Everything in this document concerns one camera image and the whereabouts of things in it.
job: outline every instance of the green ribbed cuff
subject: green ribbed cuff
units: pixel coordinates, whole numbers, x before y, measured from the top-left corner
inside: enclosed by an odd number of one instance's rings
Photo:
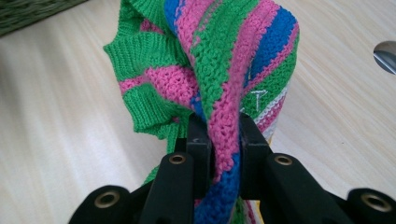
[[[117,81],[142,75],[149,67],[190,64],[175,38],[157,33],[142,32],[116,38],[104,49],[113,64]]]
[[[171,34],[163,10],[165,0],[134,0],[132,4],[139,13],[160,27],[166,35]]]
[[[135,132],[159,135],[162,126],[172,121],[171,103],[149,84],[128,90],[122,98],[132,115]]]
[[[132,6],[128,0],[121,0],[119,27],[116,38],[134,35],[140,30],[143,16]]]

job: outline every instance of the wicker basket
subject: wicker basket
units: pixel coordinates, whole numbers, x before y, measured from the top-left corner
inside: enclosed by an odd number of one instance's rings
[[[88,0],[0,0],[0,36]]]

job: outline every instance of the black clamp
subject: black clamp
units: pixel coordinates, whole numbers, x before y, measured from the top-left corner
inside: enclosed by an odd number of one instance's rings
[[[248,115],[241,114],[240,196],[259,200],[266,224],[395,224],[396,202],[373,189],[353,189],[346,200],[324,190],[290,155],[273,153]],[[71,224],[187,224],[194,199],[210,187],[214,156],[206,126],[190,117],[187,139],[163,157],[156,178],[129,193],[117,186],[92,192]]]

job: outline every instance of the crochet texture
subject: crochet texture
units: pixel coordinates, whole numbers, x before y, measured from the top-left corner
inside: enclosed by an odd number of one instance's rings
[[[168,139],[171,152],[191,112],[207,123],[216,172],[195,223],[258,221],[254,204],[238,199],[239,112],[271,137],[298,40],[297,20],[271,0],[121,0],[105,51],[134,130]]]

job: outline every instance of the blue knit stripe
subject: blue knit stripe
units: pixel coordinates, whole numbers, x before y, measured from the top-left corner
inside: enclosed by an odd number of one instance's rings
[[[185,0],[183,0],[181,6],[178,6],[179,0],[166,0],[164,4],[165,18],[168,23],[169,29],[174,35],[177,36],[176,21],[181,15],[181,8],[185,5]]]
[[[202,121],[206,122],[204,109],[202,108],[202,102],[201,100],[197,100],[199,98],[201,98],[201,93],[198,91],[195,96],[191,97],[190,105],[193,108],[195,114],[198,115],[198,117],[200,117]]]
[[[239,192],[240,153],[233,154],[233,168],[223,172],[195,208],[194,223],[228,223]]]
[[[256,56],[252,61],[251,70],[245,74],[245,87],[248,79],[255,78],[264,67],[267,67],[271,60],[276,58],[277,54],[282,51],[289,42],[289,36],[297,20],[289,11],[280,7],[271,26],[262,37]]]

